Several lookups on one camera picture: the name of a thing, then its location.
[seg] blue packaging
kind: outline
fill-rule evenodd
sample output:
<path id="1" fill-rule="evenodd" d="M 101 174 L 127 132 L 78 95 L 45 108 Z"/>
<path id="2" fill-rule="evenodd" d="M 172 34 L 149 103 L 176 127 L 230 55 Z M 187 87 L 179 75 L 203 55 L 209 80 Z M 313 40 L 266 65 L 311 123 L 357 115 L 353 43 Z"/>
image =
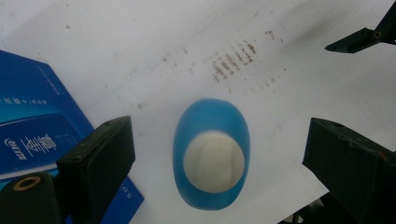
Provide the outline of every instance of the blue packaging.
<path id="1" fill-rule="evenodd" d="M 49 65 L 0 50 L 0 189 L 19 175 L 56 175 L 56 160 L 92 131 Z M 143 200 L 126 177 L 102 223 L 129 223 Z"/>

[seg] white circular bottom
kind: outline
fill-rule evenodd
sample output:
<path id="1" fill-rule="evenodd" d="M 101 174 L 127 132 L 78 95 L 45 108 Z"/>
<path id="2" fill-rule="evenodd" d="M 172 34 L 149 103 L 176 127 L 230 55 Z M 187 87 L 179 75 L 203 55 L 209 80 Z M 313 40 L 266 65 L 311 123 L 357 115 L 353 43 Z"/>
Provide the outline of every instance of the white circular bottom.
<path id="1" fill-rule="evenodd" d="M 184 155 L 184 172 L 198 189 L 220 193 L 232 188 L 245 169 L 241 147 L 229 135 L 220 132 L 196 136 Z"/>

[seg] black bracket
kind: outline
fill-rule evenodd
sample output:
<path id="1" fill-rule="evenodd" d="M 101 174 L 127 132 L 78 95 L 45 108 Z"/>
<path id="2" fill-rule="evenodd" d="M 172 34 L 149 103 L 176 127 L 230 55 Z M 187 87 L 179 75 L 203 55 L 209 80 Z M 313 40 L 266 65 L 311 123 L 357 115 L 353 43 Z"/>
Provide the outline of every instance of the black bracket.
<path id="1" fill-rule="evenodd" d="M 56 161 L 59 174 L 23 175 L 0 193 L 0 223 L 100 223 L 134 162 L 130 117 L 105 122 Z"/>
<path id="2" fill-rule="evenodd" d="M 303 165 L 341 204 L 329 217 L 346 210 L 356 223 L 396 223 L 395 153 L 342 124 L 311 119 Z M 342 221 L 333 223 L 353 223 Z"/>
<path id="3" fill-rule="evenodd" d="M 325 49 L 340 53 L 356 53 L 381 42 L 396 45 L 396 2 L 390 7 L 375 30 L 363 28 L 330 44 Z"/>

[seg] printed logo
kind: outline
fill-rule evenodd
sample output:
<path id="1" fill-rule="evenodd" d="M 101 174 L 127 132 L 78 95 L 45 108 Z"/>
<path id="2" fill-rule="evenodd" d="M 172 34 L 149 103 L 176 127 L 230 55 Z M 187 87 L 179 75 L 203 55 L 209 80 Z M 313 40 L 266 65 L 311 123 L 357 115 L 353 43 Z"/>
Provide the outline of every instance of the printed logo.
<path id="1" fill-rule="evenodd" d="M 8 139 L 6 139 L 6 140 L 4 141 L 4 144 L 5 144 L 7 147 L 10 147 L 10 148 L 12 149 L 12 151 L 13 151 L 13 152 L 15 153 L 15 155 L 17 156 L 18 160 L 20 160 L 20 161 L 26 161 L 26 160 L 27 160 L 26 157 L 25 157 L 25 155 L 24 155 L 23 152 L 21 151 L 20 147 L 17 145 L 17 143 L 16 143 L 14 140 L 8 138 Z"/>

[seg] white surface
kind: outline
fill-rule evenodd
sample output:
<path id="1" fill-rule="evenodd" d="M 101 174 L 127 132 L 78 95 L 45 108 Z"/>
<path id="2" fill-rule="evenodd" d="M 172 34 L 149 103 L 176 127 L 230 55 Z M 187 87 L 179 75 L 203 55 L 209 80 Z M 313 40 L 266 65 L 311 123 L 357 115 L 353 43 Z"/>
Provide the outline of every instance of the white surface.
<path id="1" fill-rule="evenodd" d="M 392 3 L 1 0 L 0 49 L 48 62 L 94 126 L 132 115 L 146 200 L 131 223 L 273 224 L 326 192 L 301 165 L 311 117 L 396 149 L 396 48 L 323 49 Z M 246 184 L 217 212 L 186 205 L 172 172 L 178 119 L 202 97 L 236 105 L 251 137 Z"/>
<path id="2" fill-rule="evenodd" d="M 187 147 L 183 167 L 196 188 L 220 193 L 241 179 L 245 157 L 242 148 L 229 135 L 206 132 L 196 136 Z"/>

